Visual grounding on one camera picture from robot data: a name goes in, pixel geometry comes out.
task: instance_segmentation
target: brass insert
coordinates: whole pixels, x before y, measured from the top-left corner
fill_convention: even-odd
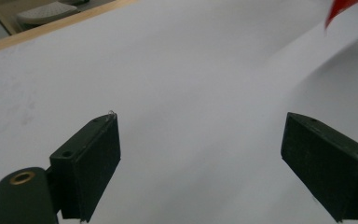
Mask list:
[[[34,172],[25,171],[10,178],[11,185],[21,185],[34,178]]]

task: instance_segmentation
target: red object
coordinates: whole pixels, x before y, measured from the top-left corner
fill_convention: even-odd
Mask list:
[[[358,0],[334,0],[333,5],[331,6],[330,14],[324,24],[324,28],[327,29],[327,26],[339,13],[345,11],[356,3],[358,3]]]

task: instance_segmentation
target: white object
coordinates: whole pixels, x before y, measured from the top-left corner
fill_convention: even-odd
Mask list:
[[[77,13],[77,7],[60,2],[53,2],[42,7],[36,7],[17,14],[20,22],[25,24],[42,25]]]

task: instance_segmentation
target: white table surface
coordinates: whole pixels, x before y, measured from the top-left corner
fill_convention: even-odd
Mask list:
[[[113,109],[91,223],[335,223],[280,155],[288,111],[358,141],[358,6],[329,5],[142,0],[1,50],[0,179]]]

